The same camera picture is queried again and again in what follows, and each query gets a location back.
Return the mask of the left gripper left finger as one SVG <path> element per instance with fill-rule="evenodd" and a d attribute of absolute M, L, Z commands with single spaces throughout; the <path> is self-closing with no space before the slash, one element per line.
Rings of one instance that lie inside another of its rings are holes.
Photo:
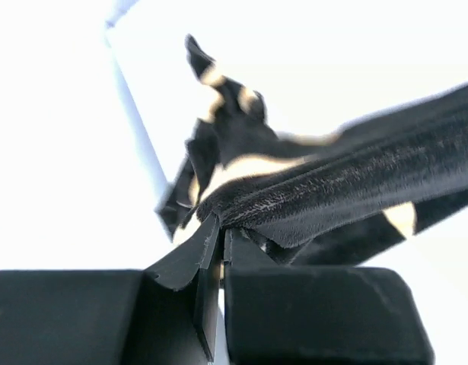
<path fill-rule="evenodd" d="M 218 219 L 145 270 L 0 271 L 0 364 L 213 360 Z"/>

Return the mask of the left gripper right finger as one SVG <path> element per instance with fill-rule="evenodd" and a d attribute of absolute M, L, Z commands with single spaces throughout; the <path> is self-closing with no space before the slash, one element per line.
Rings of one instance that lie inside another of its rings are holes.
<path fill-rule="evenodd" d="M 395 271 L 278 265 L 236 229 L 224 244 L 232 363 L 434 363 L 412 291 Z"/>

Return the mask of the black floral pillowcase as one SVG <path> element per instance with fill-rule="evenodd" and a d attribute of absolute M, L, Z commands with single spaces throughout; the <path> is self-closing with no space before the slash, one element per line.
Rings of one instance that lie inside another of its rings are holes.
<path fill-rule="evenodd" d="M 468 206 L 468 84 L 326 137 L 282 137 L 260 93 L 193 36 L 185 46 L 214 99 L 158 207 L 175 244 L 216 217 L 279 264 L 359 264 Z"/>

